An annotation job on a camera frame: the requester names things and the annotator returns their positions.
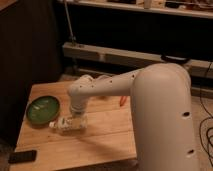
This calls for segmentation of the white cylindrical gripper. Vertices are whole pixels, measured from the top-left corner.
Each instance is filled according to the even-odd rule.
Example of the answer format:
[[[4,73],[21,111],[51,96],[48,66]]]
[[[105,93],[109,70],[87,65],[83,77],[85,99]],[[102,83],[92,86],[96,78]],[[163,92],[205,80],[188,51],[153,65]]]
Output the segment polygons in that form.
[[[81,130],[85,129],[87,127],[87,117],[81,116],[86,111],[85,105],[76,106],[71,104],[69,106],[70,113],[73,116],[79,116],[79,117],[72,117],[70,119],[70,127],[72,130]]]

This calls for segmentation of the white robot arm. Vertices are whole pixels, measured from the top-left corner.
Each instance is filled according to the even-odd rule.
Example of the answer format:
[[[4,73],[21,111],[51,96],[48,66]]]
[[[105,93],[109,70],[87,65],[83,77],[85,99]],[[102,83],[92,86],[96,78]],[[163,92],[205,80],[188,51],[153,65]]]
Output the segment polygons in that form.
[[[68,93],[74,115],[92,96],[130,98],[139,171],[199,171],[190,88],[185,68],[161,63],[100,80],[82,76]]]

